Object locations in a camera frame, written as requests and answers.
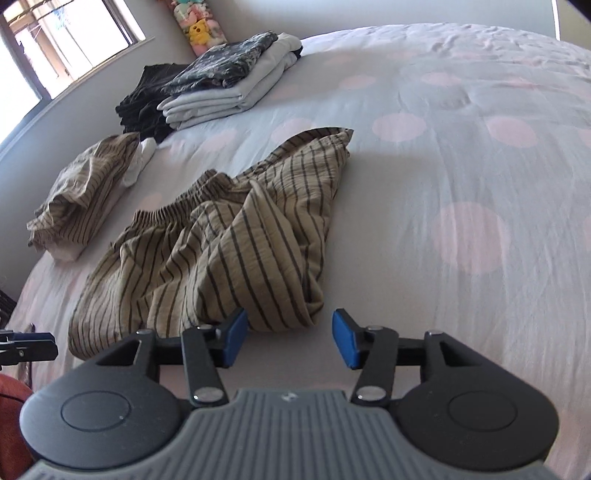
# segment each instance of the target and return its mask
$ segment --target striped fabric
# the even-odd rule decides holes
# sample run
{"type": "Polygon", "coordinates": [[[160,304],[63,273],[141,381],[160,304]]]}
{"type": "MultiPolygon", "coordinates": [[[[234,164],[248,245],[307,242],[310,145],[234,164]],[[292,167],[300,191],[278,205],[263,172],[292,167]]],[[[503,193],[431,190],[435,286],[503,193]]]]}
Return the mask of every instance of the striped fabric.
{"type": "Polygon", "coordinates": [[[90,358],[140,328],[178,336],[237,306],[253,330],[313,325],[352,134],[302,132],[234,179],[206,171],[171,205],[136,212],[87,280],[71,352],[90,358]]]}
{"type": "Polygon", "coordinates": [[[47,200],[35,211],[35,219],[27,223],[29,247],[44,250],[61,240],[88,245],[109,194],[127,171],[138,144],[138,133],[107,137],[64,168],[47,200]]]}

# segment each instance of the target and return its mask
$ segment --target bedsheet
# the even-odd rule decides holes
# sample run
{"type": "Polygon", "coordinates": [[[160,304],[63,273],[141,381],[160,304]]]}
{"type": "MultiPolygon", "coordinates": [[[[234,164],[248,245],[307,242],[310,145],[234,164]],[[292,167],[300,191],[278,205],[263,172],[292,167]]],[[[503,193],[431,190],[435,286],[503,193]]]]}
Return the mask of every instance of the bedsheet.
{"type": "MultiPolygon", "coordinates": [[[[591,52],[477,25],[395,25],[303,41],[254,108],[170,135],[79,260],[45,255],[10,322],[53,332],[60,355],[34,388],[73,367],[67,324],[85,278],[137,209],[171,202],[208,168],[236,175],[309,127],[355,130],[327,242],[318,327],[252,334],[221,372],[241,387],[350,391],[330,316],[420,338],[446,331],[539,388],[560,433],[547,465],[591,469],[591,52]]],[[[186,395],[182,370],[162,382],[186,395]]],[[[418,383],[399,368],[395,392],[418,383]]]]}

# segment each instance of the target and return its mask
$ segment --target red fabric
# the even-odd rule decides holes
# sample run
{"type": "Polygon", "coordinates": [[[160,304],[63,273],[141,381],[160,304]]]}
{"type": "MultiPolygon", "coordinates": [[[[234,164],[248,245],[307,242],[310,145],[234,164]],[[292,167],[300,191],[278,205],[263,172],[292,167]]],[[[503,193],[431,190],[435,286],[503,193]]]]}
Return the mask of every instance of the red fabric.
{"type": "Polygon", "coordinates": [[[22,439],[18,416],[22,403],[2,395],[16,397],[24,402],[33,394],[19,381],[0,374],[0,478],[16,480],[32,464],[33,457],[22,439]]]}

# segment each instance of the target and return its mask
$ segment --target yellow plush toy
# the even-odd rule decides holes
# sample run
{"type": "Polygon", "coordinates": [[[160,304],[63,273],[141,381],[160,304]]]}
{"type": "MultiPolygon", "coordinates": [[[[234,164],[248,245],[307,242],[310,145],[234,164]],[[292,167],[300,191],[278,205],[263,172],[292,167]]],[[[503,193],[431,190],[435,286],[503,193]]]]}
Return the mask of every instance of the yellow plush toy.
{"type": "Polygon", "coordinates": [[[192,44],[206,45],[212,38],[205,20],[199,20],[189,27],[189,40],[192,44]]]}

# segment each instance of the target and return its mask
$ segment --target window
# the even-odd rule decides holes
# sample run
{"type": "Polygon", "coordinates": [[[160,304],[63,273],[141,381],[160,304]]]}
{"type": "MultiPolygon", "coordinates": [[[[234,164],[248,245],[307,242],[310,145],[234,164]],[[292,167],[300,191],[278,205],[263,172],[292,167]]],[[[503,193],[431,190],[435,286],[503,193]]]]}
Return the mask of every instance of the window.
{"type": "Polygon", "coordinates": [[[116,1],[0,0],[0,146],[72,82],[144,39],[116,1]]]}

